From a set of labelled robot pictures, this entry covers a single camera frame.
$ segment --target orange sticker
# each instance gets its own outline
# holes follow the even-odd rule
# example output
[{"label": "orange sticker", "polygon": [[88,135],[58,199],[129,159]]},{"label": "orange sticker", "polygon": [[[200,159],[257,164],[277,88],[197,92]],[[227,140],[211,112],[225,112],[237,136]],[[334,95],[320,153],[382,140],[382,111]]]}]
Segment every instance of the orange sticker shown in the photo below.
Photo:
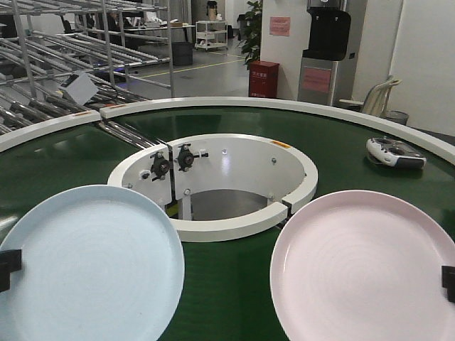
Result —
[{"label": "orange sticker", "polygon": [[109,107],[109,109],[115,109],[115,108],[121,108],[121,107],[125,107],[125,106],[126,106],[126,104],[119,104],[119,105],[112,105],[112,106],[108,106],[108,107]]},{"label": "orange sticker", "polygon": [[74,114],[74,116],[83,116],[83,115],[86,115],[86,114],[89,114],[91,111],[88,110],[86,112],[78,112],[77,114]]},{"label": "orange sticker", "polygon": [[285,144],[285,143],[280,142],[280,141],[272,141],[272,143],[276,144],[277,146],[283,147],[283,148],[291,148],[291,146],[289,144]]}]

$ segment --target trash bin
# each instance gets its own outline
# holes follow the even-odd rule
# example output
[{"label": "trash bin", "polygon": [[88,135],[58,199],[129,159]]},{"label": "trash bin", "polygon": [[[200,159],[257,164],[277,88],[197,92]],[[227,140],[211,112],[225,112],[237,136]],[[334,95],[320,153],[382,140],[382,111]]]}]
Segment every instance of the trash bin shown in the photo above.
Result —
[{"label": "trash bin", "polygon": [[409,119],[409,117],[410,116],[405,112],[399,112],[396,110],[389,110],[385,113],[385,119],[398,124],[402,124],[403,126],[406,125],[407,119]]},{"label": "trash bin", "polygon": [[244,14],[239,14],[237,18],[237,22],[239,23],[239,36],[238,40],[245,39],[245,29],[247,27],[247,19],[245,18]]},{"label": "trash bin", "polygon": [[185,41],[172,43],[173,65],[192,65],[193,64],[193,44]]}]

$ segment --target yellow floor line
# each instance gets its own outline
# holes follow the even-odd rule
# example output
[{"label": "yellow floor line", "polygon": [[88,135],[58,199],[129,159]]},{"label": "yellow floor line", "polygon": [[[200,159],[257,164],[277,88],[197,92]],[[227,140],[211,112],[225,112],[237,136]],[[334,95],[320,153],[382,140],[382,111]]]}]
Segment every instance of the yellow floor line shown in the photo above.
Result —
[{"label": "yellow floor line", "polygon": [[[188,69],[183,69],[183,70],[174,71],[174,73],[177,73],[177,72],[184,72],[184,71],[191,71],[191,70],[197,70],[197,69],[203,69],[203,68],[205,68],[205,67],[219,66],[219,65],[230,64],[230,63],[238,63],[238,62],[242,62],[242,61],[243,61],[243,60],[231,60],[230,62],[223,62],[223,63],[216,63],[216,64],[204,65],[204,66],[190,67],[190,68],[188,68]],[[168,75],[168,74],[169,74],[169,72],[156,73],[155,75],[141,76],[141,78],[162,76],[162,75]]]},{"label": "yellow floor line", "polygon": [[219,53],[219,52],[210,52],[208,51],[209,53],[212,53],[214,55],[229,55],[230,57],[238,57],[238,58],[245,58],[244,55],[230,55],[230,54],[227,54],[227,53]]}]

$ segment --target light blue plate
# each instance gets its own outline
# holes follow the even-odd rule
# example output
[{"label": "light blue plate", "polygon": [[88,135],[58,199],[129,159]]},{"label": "light blue plate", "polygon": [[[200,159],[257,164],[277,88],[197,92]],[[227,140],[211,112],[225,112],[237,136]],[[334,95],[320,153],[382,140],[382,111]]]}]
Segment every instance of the light blue plate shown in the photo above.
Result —
[{"label": "light blue plate", "polygon": [[124,188],[91,185],[33,208],[0,251],[23,269],[0,293],[2,341],[150,341],[181,295],[183,250],[166,214]]}]

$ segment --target green plant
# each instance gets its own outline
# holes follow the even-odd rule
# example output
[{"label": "green plant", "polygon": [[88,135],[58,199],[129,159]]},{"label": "green plant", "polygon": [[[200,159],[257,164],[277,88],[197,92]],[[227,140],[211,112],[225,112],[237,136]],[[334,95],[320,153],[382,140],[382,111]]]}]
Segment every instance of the green plant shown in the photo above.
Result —
[{"label": "green plant", "polygon": [[247,66],[254,60],[259,60],[261,55],[261,31],[262,31],[262,0],[248,1],[250,10],[245,13],[247,27],[245,27],[245,39],[242,40],[242,53],[246,53],[245,64]]}]

